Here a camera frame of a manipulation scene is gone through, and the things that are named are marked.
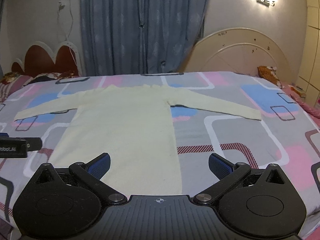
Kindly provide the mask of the cream knit sweater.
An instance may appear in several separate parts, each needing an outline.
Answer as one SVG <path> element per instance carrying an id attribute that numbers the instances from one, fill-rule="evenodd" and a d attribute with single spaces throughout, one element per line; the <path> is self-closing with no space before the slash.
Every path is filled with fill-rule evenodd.
<path id="1" fill-rule="evenodd" d="M 16 114 L 21 120 L 76 111 L 49 161 L 67 167 L 106 152 L 111 167 L 102 181 L 124 195 L 182 193 L 171 108 L 184 106 L 260 120 L 250 107 L 169 86 L 109 86 L 77 92 Z"/>

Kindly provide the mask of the striped pink pillow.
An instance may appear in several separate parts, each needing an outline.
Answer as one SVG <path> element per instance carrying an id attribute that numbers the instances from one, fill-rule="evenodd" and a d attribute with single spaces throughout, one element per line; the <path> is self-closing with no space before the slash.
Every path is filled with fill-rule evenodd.
<path id="1" fill-rule="evenodd" d="M 33 78 L 18 73 L 7 73 L 1 79 L 1 102 L 4 102 L 12 93 L 23 88 Z"/>

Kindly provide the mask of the patterned grey pink bedsheet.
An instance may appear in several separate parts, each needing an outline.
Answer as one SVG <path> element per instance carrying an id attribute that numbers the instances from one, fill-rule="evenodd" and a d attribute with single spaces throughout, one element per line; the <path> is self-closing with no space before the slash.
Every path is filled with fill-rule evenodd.
<path id="1" fill-rule="evenodd" d="M 1 103 L 1 131 L 11 137 L 40 137 L 43 147 L 24 159 L 2 159 L 1 237 L 14 221 L 17 195 L 41 163 L 46 162 L 71 122 L 74 111 L 15 121 L 17 112 L 83 90 L 141 85 L 182 87 L 261 111 L 261 122 L 196 109 L 171 110 L 183 193 L 194 195 L 216 179 L 207 167 L 212 152 L 226 159 L 261 167 L 278 163 L 306 205 L 301 229 L 306 239 L 319 239 L 319 126 L 282 90 L 264 79 L 232 72 L 172 75 L 79 77 L 27 85 Z"/>

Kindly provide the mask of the red scalloped headboard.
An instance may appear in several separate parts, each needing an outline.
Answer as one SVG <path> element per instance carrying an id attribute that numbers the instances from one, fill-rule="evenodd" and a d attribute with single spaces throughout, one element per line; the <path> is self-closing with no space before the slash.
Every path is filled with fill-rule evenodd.
<path id="1" fill-rule="evenodd" d="M 56 51 L 44 42 L 34 42 L 28 48 L 23 60 L 13 61 L 11 71 L 31 77 L 44 73 L 82 75 L 78 48 L 69 41 L 60 43 Z"/>

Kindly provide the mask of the orange floral pillow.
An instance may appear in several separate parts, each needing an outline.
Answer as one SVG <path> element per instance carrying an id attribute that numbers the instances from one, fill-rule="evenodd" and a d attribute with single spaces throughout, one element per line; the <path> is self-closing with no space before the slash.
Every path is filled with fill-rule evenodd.
<path id="1" fill-rule="evenodd" d="M 263 78 L 269 81 L 270 83 L 276 85 L 281 89 L 284 87 L 276 74 L 277 72 L 276 67 L 259 66 L 257 69 L 258 69 L 258 75 L 260 78 Z"/>

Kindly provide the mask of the blue grey curtain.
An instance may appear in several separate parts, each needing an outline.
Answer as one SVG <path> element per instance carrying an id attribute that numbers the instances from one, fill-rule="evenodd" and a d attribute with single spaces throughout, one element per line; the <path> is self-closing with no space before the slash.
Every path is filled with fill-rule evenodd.
<path id="1" fill-rule="evenodd" d="M 208 0 L 80 0 L 89 76 L 178 70 L 201 30 Z"/>

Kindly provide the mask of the wall lamp fixture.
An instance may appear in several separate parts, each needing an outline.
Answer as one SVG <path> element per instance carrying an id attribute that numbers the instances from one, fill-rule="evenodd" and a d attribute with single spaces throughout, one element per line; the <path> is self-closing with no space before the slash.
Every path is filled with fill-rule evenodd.
<path id="1" fill-rule="evenodd" d="M 262 4 L 266 7 L 274 7 L 275 0 L 256 0 L 257 3 Z"/>

